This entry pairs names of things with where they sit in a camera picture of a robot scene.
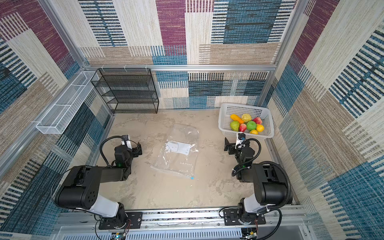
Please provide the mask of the green apple toy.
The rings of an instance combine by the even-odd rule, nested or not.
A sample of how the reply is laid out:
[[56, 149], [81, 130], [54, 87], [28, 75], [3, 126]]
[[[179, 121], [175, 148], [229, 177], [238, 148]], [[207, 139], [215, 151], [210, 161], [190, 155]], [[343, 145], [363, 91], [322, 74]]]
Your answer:
[[238, 132], [240, 129], [240, 123], [238, 121], [232, 121], [230, 123], [231, 130], [234, 132]]

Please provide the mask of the red strawberry toy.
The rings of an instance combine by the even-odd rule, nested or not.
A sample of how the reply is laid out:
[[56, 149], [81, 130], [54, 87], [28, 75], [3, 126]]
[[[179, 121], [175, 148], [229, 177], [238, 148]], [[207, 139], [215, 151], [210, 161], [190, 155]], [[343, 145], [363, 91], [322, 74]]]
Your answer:
[[239, 131], [244, 133], [246, 130], [247, 130], [247, 125], [246, 124], [240, 124]]

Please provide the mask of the dark green lime toy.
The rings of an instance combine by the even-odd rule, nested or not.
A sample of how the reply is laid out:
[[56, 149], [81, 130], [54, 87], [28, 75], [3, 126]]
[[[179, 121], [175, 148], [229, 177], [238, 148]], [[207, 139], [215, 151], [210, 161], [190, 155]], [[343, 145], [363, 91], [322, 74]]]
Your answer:
[[247, 130], [248, 131], [255, 130], [256, 128], [257, 128], [257, 123], [256, 122], [254, 122], [254, 121], [247, 122]]

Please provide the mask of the orange carrot toy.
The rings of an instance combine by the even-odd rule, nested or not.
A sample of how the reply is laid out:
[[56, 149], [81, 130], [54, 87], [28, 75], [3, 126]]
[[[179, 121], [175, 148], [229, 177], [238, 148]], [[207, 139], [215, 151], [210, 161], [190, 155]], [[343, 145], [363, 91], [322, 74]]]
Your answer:
[[239, 124], [244, 124], [245, 122], [242, 120], [242, 118], [240, 118], [239, 116], [235, 115], [235, 114], [232, 114], [230, 116], [230, 118], [233, 120], [233, 121], [237, 121], [239, 122]]

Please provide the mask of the white plastic basket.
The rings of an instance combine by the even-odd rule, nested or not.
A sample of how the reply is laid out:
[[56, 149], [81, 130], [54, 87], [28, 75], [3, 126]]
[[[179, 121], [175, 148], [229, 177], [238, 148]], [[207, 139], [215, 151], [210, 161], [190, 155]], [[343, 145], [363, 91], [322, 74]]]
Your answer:
[[219, 129], [226, 137], [244, 133], [247, 137], [266, 139], [275, 134], [269, 109], [231, 103], [221, 105]]

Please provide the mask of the clear zip top bag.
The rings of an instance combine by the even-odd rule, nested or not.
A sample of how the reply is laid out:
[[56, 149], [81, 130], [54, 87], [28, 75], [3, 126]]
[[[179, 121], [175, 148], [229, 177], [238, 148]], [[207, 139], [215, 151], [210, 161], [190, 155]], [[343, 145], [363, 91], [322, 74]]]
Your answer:
[[174, 124], [168, 131], [151, 167], [157, 171], [193, 179], [199, 154], [198, 129]]

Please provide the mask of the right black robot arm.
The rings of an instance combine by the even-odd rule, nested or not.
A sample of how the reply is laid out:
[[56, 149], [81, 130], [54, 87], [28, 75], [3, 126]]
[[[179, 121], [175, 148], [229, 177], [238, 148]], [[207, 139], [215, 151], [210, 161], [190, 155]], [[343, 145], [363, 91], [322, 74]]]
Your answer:
[[271, 161], [254, 162], [261, 149], [259, 140], [246, 140], [244, 134], [240, 134], [235, 143], [225, 139], [224, 151], [237, 161], [232, 177], [241, 183], [253, 184], [254, 189], [249, 197], [240, 200], [235, 209], [222, 209], [226, 225], [264, 224], [266, 213], [292, 203], [292, 186], [284, 168]]

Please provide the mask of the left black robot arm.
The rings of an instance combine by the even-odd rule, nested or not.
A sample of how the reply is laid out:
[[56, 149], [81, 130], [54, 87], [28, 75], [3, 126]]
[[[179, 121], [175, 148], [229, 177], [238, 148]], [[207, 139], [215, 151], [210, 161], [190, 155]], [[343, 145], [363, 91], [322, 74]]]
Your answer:
[[[103, 147], [113, 139], [119, 139], [121, 144], [115, 147], [115, 159], [110, 163]], [[133, 159], [143, 153], [142, 146], [130, 140], [128, 135], [113, 136], [100, 144], [99, 152], [106, 166], [72, 167], [59, 189], [51, 192], [52, 201], [63, 209], [85, 211], [99, 216], [101, 230], [128, 229], [133, 224], [133, 218], [126, 213], [124, 205], [102, 196], [99, 189], [102, 183], [126, 181], [132, 173]]]

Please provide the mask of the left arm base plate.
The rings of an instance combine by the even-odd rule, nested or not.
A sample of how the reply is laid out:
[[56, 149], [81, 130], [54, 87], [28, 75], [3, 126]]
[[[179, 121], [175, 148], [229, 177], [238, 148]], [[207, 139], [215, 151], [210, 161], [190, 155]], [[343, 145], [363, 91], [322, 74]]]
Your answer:
[[143, 212], [126, 212], [124, 217], [102, 218], [98, 230], [128, 230], [139, 229]]

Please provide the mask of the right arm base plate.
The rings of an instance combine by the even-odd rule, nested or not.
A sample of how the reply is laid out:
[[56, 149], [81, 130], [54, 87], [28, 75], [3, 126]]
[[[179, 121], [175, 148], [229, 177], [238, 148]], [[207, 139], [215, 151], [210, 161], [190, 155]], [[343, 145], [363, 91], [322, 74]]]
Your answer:
[[224, 219], [226, 226], [266, 224], [266, 219], [262, 215], [250, 214], [235, 208], [221, 208], [219, 216]]

